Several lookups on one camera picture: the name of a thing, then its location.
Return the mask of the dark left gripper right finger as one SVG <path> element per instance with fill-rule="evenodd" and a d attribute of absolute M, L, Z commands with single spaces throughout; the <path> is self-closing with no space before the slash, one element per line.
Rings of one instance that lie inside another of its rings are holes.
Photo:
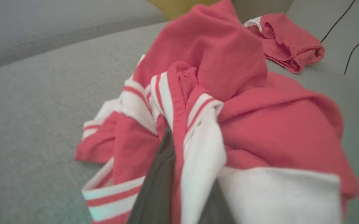
<path fill-rule="evenodd" d="M 235 218 L 218 180 L 215 180 L 198 221 L 199 224 L 235 224 Z"/>

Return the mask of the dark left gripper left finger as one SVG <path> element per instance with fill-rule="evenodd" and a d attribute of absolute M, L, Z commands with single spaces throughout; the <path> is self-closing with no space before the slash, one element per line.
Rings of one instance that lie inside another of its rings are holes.
<path fill-rule="evenodd" d="M 171 129 L 168 128 L 138 193 L 128 224 L 169 224 L 171 179 L 176 161 Z"/>

